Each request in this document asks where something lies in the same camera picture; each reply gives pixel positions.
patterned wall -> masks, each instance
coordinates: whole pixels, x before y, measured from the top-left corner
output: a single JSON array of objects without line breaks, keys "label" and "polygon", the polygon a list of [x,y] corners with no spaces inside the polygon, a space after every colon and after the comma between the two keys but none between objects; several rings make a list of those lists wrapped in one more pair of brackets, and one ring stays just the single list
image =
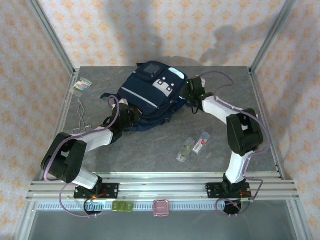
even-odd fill
[{"label": "patterned wall", "polygon": [[285,0],[40,0],[76,68],[249,66]]},{"label": "patterned wall", "polygon": [[320,4],[296,3],[258,69],[287,173],[296,181],[314,239],[320,239]]},{"label": "patterned wall", "polygon": [[1,0],[0,16],[0,239],[11,239],[56,129],[69,74],[26,0]]}]

navy blue backpack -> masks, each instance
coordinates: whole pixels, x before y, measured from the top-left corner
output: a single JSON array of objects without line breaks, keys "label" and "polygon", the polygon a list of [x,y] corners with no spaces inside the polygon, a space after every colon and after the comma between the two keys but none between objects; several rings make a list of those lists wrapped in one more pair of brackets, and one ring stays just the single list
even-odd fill
[{"label": "navy blue backpack", "polygon": [[115,95],[126,99],[130,107],[141,110],[142,117],[129,131],[144,132],[170,122],[172,115],[187,101],[180,97],[187,76],[174,67],[157,61],[137,64],[135,70],[117,94],[105,93],[101,98]]}]

floral wallpaper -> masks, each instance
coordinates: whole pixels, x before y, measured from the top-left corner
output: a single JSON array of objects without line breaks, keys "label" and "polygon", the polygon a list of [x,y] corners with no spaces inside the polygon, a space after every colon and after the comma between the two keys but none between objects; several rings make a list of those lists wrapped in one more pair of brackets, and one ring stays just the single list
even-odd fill
[{"label": "floral wallpaper", "polygon": [[15,233],[69,83],[26,0],[0,1],[0,239]]},{"label": "floral wallpaper", "polygon": [[284,168],[320,239],[320,4],[298,1],[257,72]]},{"label": "floral wallpaper", "polygon": [[72,64],[250,66],[285,0],[39,0]]}]

backpack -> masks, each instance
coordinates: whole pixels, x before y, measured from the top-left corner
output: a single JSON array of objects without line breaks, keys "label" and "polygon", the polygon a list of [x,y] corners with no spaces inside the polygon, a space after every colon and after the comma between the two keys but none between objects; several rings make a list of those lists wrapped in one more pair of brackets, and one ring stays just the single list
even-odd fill
[{"label": "backpack", "polygon": [[130,107],[141,110],[138,123],[128,131],[144,132],[170,122],[172,115],[187,101],[180,93],[187,82],[187,75],[158,61],[137,63],[135,70],[117,94],[104,93],[101,98],[116,96],[126,99]]}]

gray mat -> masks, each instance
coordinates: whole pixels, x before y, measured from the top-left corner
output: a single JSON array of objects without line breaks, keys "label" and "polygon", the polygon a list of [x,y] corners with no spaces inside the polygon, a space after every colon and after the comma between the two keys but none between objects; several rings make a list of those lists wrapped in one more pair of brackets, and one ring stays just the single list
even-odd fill
[{"label": "gray mat", "polygon": [[286,201],[256,201],[245,214],[215,211],[108,212],[81,219],[63,211],[37,211],[30,240],[295,240]]},{"label": "gray mat", "polygon": [[[90,80],[93,84],[81,97],[85,108],[84,119],[93,129],[103,123],[112,113],[106,100],[100,99],[105,93],[117,93],[123,82],[136,67],[81,67],[79,78]],[[236,81],[236,86],[222,89],[220,98],[234,106],[253,108],[259,113],[257,100],[246,67],[236,66],[188,66],[179,70],[194,77],[208,71],[221,71]],[[206,79],[205,89],[214,92],[216,88],[228,83],[219,74],[211,74]],[[71,134],[79,125],[78,102],[73,97],[67,115],[64,131]],[[186,162],[176,157],[184,142],[192,137],[198,141],[203,132],[211,135],[210,141],[200,154],[191,153]],[[218,119],[204,112],[194,115],[184,107],[172,117],[170,123],[157,126],[146,132],[132,132],[116,143],[102,146],[88,152],[83,166],[93,172],[224,172],[229,166],[231,150],[227,141],[227,128]],[[275,171],[271,151],[254,157],[248,167],[251,172]]]}]

